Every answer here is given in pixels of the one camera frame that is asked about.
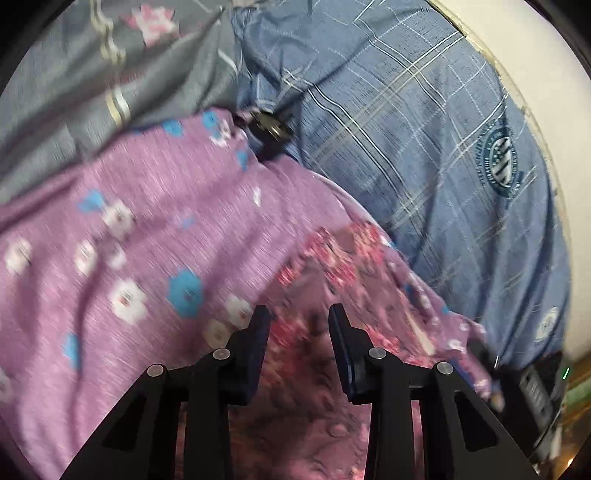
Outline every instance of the plaid pattern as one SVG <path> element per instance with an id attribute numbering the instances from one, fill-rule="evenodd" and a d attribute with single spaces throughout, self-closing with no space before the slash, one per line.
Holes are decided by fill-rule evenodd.
<path id="1" fill-rule="evenodd" d="M 570 268 L 543 157 L 494 68 L 422 0 L 238 9 L 239 103 L 293 105 L 288 152 L 355 197 L 502 364 L 559 349 Z M 506 123 L 519 189 L 477 152 Z"/>

